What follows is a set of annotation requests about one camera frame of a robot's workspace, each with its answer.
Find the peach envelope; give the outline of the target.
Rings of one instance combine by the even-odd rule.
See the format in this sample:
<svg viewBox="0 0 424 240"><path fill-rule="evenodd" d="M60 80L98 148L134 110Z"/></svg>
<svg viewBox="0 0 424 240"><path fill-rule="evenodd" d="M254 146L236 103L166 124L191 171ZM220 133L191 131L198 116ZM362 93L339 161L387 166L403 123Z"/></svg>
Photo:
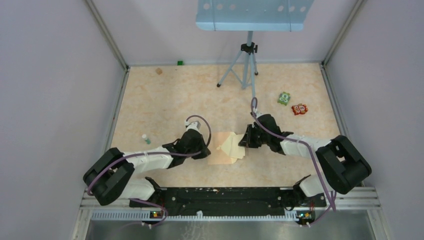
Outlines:
<svg viewBox="0 0 424 240"><path fill-rule="evenodd" d="M209 150L210 156L207 157L209 165L231 165L237 160L245 157L245 148L239 146L243 134L235 132L213 132Z"/></svg>

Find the green white glue stick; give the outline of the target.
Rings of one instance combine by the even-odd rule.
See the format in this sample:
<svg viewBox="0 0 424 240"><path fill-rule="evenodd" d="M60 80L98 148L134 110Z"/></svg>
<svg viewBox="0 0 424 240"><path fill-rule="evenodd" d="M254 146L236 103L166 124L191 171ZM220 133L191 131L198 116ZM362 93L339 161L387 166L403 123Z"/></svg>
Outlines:
<svg viewBox="0 0 424 240"><path fill-rule="evenodd" d="M146 144L148 144L148 145L151 144L151 140L149 139L149 137L146 134L143 134L141 137Z"/></svg>

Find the cream paper letter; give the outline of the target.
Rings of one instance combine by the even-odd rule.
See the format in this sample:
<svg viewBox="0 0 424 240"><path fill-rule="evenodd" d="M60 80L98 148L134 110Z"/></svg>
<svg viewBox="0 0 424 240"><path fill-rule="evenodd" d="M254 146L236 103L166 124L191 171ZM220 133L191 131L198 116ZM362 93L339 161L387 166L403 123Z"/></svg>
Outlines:
<svg viewBox="0 0 424 240"><path fill-rule="evenodd" d="M236 134L235 132L217 133L216 150L219 153L219 158L217 160L218 165L234 164L237 160L244 158L246 155L245 148L238 146L242 137L243 134Z"/></svg>

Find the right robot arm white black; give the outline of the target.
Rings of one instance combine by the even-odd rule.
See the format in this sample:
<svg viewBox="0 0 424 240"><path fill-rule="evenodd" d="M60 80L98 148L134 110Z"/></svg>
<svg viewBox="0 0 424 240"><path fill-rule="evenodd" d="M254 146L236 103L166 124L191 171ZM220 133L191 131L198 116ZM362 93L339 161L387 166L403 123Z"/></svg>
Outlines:
<svg viewBox="0 0 424 240"><path fill-rule="evenodd" d="M266 145L280 155L312 160L317 173L294 185L293 200L299 206L307 206L319 194L345 195L372 173L370 164L346 136L325 139L282 131L270 114L249 124L238 145L251 149Z"/></svg>

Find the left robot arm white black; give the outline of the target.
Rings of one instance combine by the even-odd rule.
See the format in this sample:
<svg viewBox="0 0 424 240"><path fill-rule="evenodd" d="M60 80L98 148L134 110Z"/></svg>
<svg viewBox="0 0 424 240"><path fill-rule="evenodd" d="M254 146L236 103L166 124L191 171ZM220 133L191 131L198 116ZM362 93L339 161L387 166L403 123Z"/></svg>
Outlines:
<svg viewBox="0 0 424 240"><path fill-rule="evenodd" d="M171 169L186 159L204 159L211 154L203 135L186 130L181 138L151 150L122 152L108 149L83 175L86 193L101 206L118 199L139 199L154 207L160 202L159 187L152 180L136 180L135 175L152 170Z"/></svg>

